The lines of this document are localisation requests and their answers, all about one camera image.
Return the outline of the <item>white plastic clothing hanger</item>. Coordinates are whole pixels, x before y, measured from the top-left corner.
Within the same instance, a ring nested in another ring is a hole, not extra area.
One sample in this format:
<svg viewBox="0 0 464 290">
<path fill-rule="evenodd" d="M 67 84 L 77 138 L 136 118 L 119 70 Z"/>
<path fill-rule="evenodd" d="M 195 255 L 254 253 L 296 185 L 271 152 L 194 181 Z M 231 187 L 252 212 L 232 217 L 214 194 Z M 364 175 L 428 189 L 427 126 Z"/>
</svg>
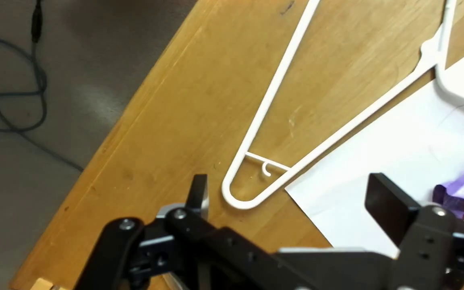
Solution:
<svg viewBox="0 0 464 290">
<path fill-rule="evenodd" d="M 300 20 L 295 28 L 295 31 L 289 41 L 289 44 L 282 55 L 281 61 L 276 68 L 276 71 L 269 83 L 269 86 L 263 96 L 263 99 L 250 123 L 249 128 L 243 137 L 240 146 L 234 158 L 225 173 L 221 184 L 221 193 L 225 202 L 235 209 L 248 210 L 253 209 L 260 205 L 263 201 L 267 200 L 269 196 L 280 189 L 285 183 L 289 182 L 295 177 L 300 171 L 308 166 L 313 160 L 317 159 L 321 154 L 327 151 L 332 145 L 335 145 L 340 139 L 345 137 L 348 133 L 352 132 L 355 127 L 361 125 L 368 117 L 379 111 L 389 101 L 397 97 L 401 92 L 408 88 L 411 84 L 417 81 L 424 73 L 434 69 L 436 83 L 440 91 L 464 102 L 464 93 L 460 93 L 454 89 L 446 77 L 446 59 L 449 52 L 449 44 L 452 33 L 452 27 L 454 23 L 455 10 L 457 7 L 458 0 L 444 0 L 442 22 L 436 33 L 432 38 L 424 41 L 420 46 L 420 58 L 414 70 L 412 70 L 407 77 L 393 86 L 385 94 L 379 97 L 374 103 L 365 108 L 362 112 L 357 114 L 352 120 L 348 121 L 345 125 L 340 127 L 339 130 L 334 132 L 330 137 L 324 140 L 320 145 L 315 147 L 311 152 L 306 154 L 301 160 L 299 160 L 292 167 L 287 167 L 274 160 L 259 156 L 250 152 L 250 147 L 265 119 L 265 116 L 271 106 L 273 99 L 276 97 L 276 93 L 282 81 L 286 75 L 286 72 L 291 65 L 293 57 L 298 50 L 299 44 L 301 43 L 307 28 L 315 14 L 315 11 L 320 3 L 320 0 L 308 0 L 307 5 L 300 17 Z M 265 176 L 271 176 L 271 173 L 267 170 L 268 166 L 273 166 L 284 171 L 281 177 L 276 179 L 271 185 L 267 186 L 261 193 L 256 195 L 252 200 L 242 201 L 236 199 L 231 193 L 230 186 L 236 177 L 236 174 L 246 157 L 250 157 L 254 160 L 258 160 L 261 163 L 261 171 Z"/>
</svg>

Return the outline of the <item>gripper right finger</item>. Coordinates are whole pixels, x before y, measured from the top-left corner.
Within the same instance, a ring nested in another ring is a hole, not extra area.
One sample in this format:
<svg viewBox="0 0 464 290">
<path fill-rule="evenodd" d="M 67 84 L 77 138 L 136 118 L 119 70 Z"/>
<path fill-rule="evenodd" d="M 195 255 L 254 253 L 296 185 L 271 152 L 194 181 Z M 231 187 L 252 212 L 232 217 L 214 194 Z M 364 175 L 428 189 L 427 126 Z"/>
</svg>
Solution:
<svg viewBox="0 0 464 290">
<path fill-rule="evenodd" d="M 421 206 L 383 173 L 370 173 L 365 208 L 399 249 L 388 290 L 442 290 L 446 271 L 464 274 L 464 220 Z"/>
</svg>

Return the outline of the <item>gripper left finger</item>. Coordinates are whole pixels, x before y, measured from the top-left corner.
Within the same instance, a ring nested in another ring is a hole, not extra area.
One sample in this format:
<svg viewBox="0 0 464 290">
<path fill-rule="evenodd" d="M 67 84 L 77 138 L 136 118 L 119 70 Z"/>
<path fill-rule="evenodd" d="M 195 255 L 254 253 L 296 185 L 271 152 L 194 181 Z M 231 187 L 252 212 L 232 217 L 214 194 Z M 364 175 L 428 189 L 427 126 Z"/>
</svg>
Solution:
<svg viewBox="0 0 464 290">
<path fill-rule="evenodd" d="M 179 290 L 295 290 L 297 276 L 281 260 L 230 228 L 205 220 L 207 176 L 194 176 L 186 203 L 153 222 L 108 222 L 73 290 L 147 290 L 167 275 Z"/>
</svg>

